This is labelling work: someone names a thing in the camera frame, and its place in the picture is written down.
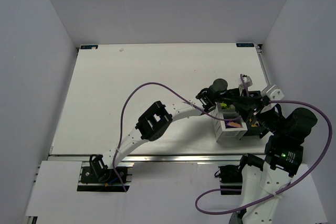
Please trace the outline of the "long green lego brick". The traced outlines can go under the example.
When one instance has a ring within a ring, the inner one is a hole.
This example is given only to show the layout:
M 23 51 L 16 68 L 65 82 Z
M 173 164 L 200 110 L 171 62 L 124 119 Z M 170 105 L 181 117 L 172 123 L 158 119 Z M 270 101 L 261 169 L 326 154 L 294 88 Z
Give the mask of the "long green lego brick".
M 221 103 L 221 104 L 220 104 L 220 107 L 221 107 L 221 109 L 223 109 L 223 110 L 228 110 L 228 109 L 231 109 L 231 108 L 232 108 L 231 105 L 230 105 L 230 104 L 227 104 L 227 103 Z

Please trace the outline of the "purple butterfly lego block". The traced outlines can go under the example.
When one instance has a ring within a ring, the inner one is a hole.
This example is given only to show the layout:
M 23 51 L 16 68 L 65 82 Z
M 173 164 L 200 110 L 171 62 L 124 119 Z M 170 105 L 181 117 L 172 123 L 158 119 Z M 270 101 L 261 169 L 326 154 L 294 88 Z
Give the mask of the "purple butterfly lego block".
M 241 124 L 238 122 L 234 122 L 234 121 L 229 121 L 226 123 L 226 127 L 228 128 L 241 128 Z

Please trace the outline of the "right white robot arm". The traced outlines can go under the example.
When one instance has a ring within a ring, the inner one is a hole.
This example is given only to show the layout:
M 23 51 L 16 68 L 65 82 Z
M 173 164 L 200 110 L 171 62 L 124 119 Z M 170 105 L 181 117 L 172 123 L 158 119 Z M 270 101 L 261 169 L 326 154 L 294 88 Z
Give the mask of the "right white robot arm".
M 230 223 L 272 223 L 281 199 L 276 191 L 290 185 L 303 160 L 303 143 L 317 123 L 308 109 L 296 108 L 285 118 L 281 106 L 258 113 L 257 121 L 270 132 L 265 158 L 244 155 L 238 167 L 242 174 L 241 209 Z

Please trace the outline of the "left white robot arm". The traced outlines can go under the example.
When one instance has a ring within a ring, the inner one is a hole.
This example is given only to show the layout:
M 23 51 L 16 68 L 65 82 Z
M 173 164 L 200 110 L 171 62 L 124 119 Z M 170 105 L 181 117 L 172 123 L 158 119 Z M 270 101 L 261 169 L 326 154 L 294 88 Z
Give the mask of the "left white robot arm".
M 120 161 L 142 144 L 153 142 L 162 137 L 172 122 L 201 115 L 219 119 L 218 116 L 212 116 L 210 112 L 215 109 L 217 103 L 224 101 L 225 95 L 229 94 L 227 82 L 224 79 L 216 79 L 211 86 L 201 90 L 196 96 L 201 101 L 202 107 L 200 108 L 194 102 L 183 98 L 168 86 L 158 82 L 144 83 L 137 87 L 136 90 L 138 91 L 142 87 L 149 85 L 157 85 L 169 90 L 180 98 L 183 103 L 167 108 L 161 101 L 154 102 L 138 118 L 135 127 L 126 137 L 122 137 L 123 134 L 120 134 L 120 139 L 115 149 L 111 149 L 105 154 L 92 154 L 89 158 L 90 172 L 99 182 L 108 182 L 112 171 L 116 170 L 116 166 Z

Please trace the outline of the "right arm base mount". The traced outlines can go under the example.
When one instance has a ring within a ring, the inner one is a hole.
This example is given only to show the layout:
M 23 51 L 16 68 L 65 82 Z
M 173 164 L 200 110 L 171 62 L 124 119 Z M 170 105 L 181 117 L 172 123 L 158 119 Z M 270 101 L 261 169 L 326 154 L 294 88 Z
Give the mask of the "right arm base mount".
M 221 195 L 240 195 L 243 178 L 238 165 L 219 166 L 214 174 L 219 179 Z

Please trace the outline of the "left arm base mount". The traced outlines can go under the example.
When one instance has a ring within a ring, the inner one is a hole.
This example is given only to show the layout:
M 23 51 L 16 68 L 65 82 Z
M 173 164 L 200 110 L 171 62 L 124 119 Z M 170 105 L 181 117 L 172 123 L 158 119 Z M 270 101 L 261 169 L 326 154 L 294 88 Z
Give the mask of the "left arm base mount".
M 132 180 L 132 167 L 121 166 L 116 168 L 122 178 L 126 191 Z M 90 166 L 83 166 L 80 171 L 77 191 L 124 193 L 125 190 L 113 169 L 98 178 Z

